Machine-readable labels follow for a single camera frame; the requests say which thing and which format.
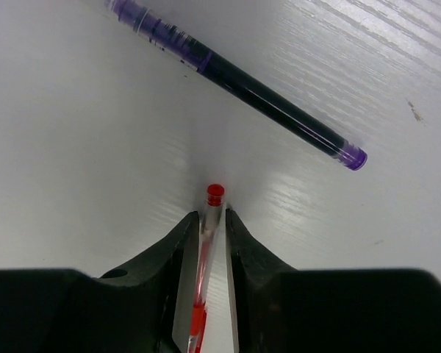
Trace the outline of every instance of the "purple marker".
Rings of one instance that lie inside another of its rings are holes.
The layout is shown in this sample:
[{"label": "purple marker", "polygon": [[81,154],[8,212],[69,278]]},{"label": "purple marker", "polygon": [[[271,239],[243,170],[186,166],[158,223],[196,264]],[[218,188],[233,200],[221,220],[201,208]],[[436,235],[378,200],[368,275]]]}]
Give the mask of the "purple marker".
[{"label": "purple marker", "polygon": [[368,155],[177,26],[135,0],[83,0],[130,26],[141,37],[173,54],[216,85],[265,114],[344,166],[357,171]]}]

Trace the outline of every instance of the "dark spot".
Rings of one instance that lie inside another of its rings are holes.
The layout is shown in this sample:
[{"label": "dark spot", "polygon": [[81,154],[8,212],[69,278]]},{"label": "dark spot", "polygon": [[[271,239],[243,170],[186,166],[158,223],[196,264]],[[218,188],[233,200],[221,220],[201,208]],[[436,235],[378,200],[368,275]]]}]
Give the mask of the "dark spot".
[{"label": "dark spot", "polygon": [[410,109],[412,110],[412,113],[413,113],[413,116],[415,117],[415,120],[418,121],[419,123],[422,122],[423,121],[423,117],[420,115],[420,113],[415,108],[413,103],[411,103],[411,101],[409,101],[408,99],[406,100],[406,102],[408,103]]}]

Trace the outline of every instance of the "red pen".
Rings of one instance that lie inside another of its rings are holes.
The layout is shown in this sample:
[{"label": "red pen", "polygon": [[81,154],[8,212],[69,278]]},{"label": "red pen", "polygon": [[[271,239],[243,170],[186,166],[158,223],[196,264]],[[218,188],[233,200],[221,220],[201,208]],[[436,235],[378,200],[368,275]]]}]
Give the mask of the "red pen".
[{"label": "red pen", "polygon": [[212,261],[214,260],[216,234],[222,215],[222,197],[224,192],[224,188],[219,184],[213,184],[207,188],[207,197],[199,230],[199,261],[188,353],[201,352],[207,319],[207,286],[209,284]]}]

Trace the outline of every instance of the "white background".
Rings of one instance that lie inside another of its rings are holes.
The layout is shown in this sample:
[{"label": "white background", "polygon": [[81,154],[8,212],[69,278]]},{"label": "white background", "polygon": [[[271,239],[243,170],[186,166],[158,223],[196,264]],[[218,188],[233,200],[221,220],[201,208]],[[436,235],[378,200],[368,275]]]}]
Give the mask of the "white background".
[{"label": "white background", "polygon": [[[152,7],[358,143],[367,165],[346,170],[79,0],[1,0],[0,268],[101,276],[221,182],[296,268],[441,279],[441,0]],[[220,236],[209,353],[232,350]]]}]

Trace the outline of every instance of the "pen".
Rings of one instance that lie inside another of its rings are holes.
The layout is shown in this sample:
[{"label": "pen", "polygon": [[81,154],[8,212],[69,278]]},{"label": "pen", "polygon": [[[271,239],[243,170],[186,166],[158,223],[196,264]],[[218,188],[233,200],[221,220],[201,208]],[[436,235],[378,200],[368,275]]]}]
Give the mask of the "pen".
[{"label": "pen", "polygon": [[135,0],[83,0],[108,10],[120,22],[162,51],[229,91],[330,157],[353,171],[368,156],[325,124],[281,97],[237,66],[197,41],[180,28],[160,18]]},{"label": "pen", "polygon": [[212,261],[214,260],[216,234],[223,208],[223,195],[224,188],[219,184],[213,184],[207,188],[207,197],[204,202],[201,227],[199,229],[199,260],[188,353],[200,353],[201,351],[207,319],[207,286],[209,284]]}]

